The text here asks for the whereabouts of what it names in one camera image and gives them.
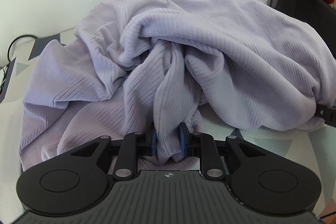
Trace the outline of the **black bedside furniture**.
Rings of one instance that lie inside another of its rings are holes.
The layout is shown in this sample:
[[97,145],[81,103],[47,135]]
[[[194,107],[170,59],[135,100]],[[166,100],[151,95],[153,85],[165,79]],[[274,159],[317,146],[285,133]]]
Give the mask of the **black bedside furniture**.
[[313,27],[335,57],[335,9],[323,0],[298,0],[294,17]]

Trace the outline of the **lavender ribbed fleece garment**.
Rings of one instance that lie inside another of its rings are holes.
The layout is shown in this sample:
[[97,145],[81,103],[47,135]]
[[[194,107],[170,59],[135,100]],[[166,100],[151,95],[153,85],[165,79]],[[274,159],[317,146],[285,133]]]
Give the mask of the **lavender ribbed fleece garment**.
[[335,101],[335,58],[307,24],[260,0],[111,0],[50,41],[23,98],[24,170],[102,135],[157,132],[141,169],[190,169],[177,128],[209,104],[243,130],[310,129]]

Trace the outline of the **geometric patterned bed sheet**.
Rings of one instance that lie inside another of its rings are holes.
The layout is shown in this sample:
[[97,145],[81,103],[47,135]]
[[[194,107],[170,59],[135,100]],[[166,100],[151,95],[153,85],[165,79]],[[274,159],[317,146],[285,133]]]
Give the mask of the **geometric patterned bed sheet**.
[[[11,63],[1,69],[1,222],[12,223],[23,213],[16,194],[21,174],[18,144],[22,124],[22,98],[38,57],[51,40],[64,45],[75,40],[72,30],[40,39],[23,38],[12,47]],[[321,125],[311,131],[286,132],[258,128],[241,131],[247,141],[304,165],[322,182],[314,213],[325,223],[335,223],[335,128]]]

